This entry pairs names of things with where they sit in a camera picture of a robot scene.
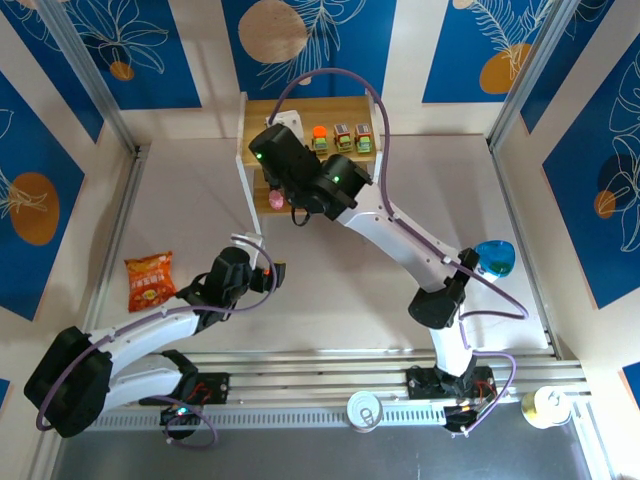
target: white table surface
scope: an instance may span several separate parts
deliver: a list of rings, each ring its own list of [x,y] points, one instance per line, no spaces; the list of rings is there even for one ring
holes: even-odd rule
[[[128,317],[124,259],[172,250],[173,279],[181,288],[210,269],[230,234],[250,230],[234,154],[234,139],[151,146],[100,327]],[[515,244],[482,136],[393,137],[389,191],[399,208],[456,248],[491,239]],[[312,218],[304,228],[288,216],[268,217],[263,230],[273,258],[287,262],[283,287],[260,309],[171,347],[185,352],[432,347],[427,329],[407,313],[417,285],[374,245],[324,217]],[[522,262],[499,282],[531,317],[470,318],[470,343],[486,349],[546,348]],[[242,305],[258,299],[248,294]],[[466,308],[478,307],[512,309],[472,281]]]

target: chip bag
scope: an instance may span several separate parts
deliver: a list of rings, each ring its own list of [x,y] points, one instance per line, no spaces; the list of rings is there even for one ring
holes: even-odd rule
[[[161,305],[176,293],[171,280],[173,252],[125,260],[129,273],[129,312]]]

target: white wall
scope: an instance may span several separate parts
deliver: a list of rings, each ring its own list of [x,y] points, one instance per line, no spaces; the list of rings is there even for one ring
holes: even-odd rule
[[[0,44],[0,70],[85,173],[36,318],[0,308],[0,378],[12,385],[0,417],[0,478],[19,479],[39,438],[22,389],[56,333],[82,323],[130,160],[108,127],[91,141],[2,15]]]
[[[542,163],[639,33],[637,0],[617,0],[533,134],[517,121],[498,152],[552,327],[582,361],[614,465],[633,478],[640,412],[619,372],[640,361],[640,290],[595,307]]]
[[[422,103],[447,4],[397,0],[383,100],[392,133],[487,134],[502,102]],[[236,136],[240,90],[220,1],[170,0],[202,109],[123,112],[140,143]]]

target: white floor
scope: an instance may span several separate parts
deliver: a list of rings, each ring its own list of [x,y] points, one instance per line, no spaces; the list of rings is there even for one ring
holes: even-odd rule
[[[235,140],[152,145],[100,326],[127,318],[125,258],[173,250],[180,288],[209,270],[231,233],[251,229],[234,152]],[[457,248],[489,239],[515,243],[483,137],[393,137],[391,152],[391,197],[431,233]],[[324,217],[304,228],[288,217],[269,217],[263,225],[272,256],[287,262],[283,287],[259,310],[174,346],[191,352],[432,346],[427,329],[407,313],[416,284],[375,246]],[[521,262],[500,285],[525,304],[531,318],[469,319],[472,345],[546,348]],[[467,296],[467,309],[511,308],[478,284],[469,284]],[[247,295],[243,305],[258,298]]]

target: red snack bag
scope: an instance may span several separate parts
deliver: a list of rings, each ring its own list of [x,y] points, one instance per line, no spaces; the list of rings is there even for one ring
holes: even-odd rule
[[[176,293],[171,280],[173,252],[125,260],[129,273],[129,311],[161,305]]]

